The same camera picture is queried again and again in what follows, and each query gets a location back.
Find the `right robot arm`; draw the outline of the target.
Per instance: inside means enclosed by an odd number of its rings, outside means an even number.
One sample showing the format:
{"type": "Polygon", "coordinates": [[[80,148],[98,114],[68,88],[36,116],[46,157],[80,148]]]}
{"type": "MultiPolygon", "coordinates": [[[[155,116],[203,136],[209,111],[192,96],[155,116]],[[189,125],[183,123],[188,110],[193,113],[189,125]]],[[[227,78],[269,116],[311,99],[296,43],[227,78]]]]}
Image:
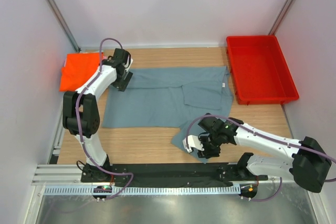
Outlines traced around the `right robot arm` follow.
{"type": "Polygon", "coordinates": [[[259,175],[281,177],[313,193],[320,193],[324,183],[335,181],[327,179],[335,158],[327,155],[311,137],[303,140],[281,137],[235,118],[211,114],[199,117],[198,125],[209,134],[212,143],[251,147],[270,155],[244,154],[236,167],[238,177],[243,180],[259,175]]]}

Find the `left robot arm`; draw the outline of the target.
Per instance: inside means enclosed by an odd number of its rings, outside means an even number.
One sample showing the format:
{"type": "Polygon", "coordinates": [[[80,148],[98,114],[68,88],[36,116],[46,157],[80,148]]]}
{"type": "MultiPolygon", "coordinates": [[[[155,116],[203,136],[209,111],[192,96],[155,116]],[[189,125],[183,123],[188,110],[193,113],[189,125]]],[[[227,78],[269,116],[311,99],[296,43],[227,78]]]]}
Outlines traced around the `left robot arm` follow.
{"type": "Polygon", "coordinates": [[[112,56],[99,62],[86,83],[75,91],[64,93],[63,127],[78,140],[86,156],[86,163],[81,168],[82,182],[107,182],[112,177],[109,157],[98,135],[98,101],[110,86],[121,92],[126,90],[133,75],[129,71],[132,62],[128,51],[117,48],[112,56]]]}

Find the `grey-blue t shirt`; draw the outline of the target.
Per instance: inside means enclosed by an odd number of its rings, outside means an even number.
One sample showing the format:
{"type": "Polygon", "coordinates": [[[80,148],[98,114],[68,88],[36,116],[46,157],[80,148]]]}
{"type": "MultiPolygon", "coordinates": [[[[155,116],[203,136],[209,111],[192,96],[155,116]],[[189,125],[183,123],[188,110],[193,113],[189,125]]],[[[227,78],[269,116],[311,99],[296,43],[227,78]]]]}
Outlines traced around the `grey-blue t shirt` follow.
{"type": "Polygon", "coordinates": [[[125,91],[108,88],[102,122],[107,128],[178,127],[171,143],[185,150],[186,134],[202,129],[191,122],[206,113],[229,116],[234,96],[227,66],[134,69],[125,91]]]}

